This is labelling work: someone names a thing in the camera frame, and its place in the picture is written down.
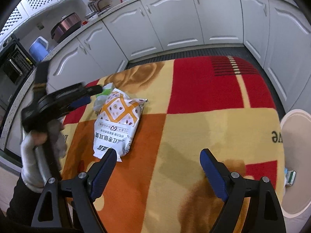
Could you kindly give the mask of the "white gloved left hand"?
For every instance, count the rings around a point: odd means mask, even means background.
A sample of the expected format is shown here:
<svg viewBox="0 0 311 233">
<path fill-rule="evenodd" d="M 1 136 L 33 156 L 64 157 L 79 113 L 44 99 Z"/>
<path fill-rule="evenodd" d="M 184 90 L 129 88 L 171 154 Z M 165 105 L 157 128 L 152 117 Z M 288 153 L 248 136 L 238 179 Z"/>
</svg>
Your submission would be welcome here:
<svg viewBox="0 0 311 233">
<path fill-rule="evenodd" d="M 47 124 L 47 133 L 31 131 L 21 143 L 22 170 L 21 179 L 25 186 L 35 193 L 41 193 L 51 174 L 47 173 L 47 161 L 42 145 L 50 138 L 52 155 L 56 159 L 58 170 L 59 160 L 66 155 L 67 145 L 62 130 L 63 124 L 55 119 Z"/>
</svg>

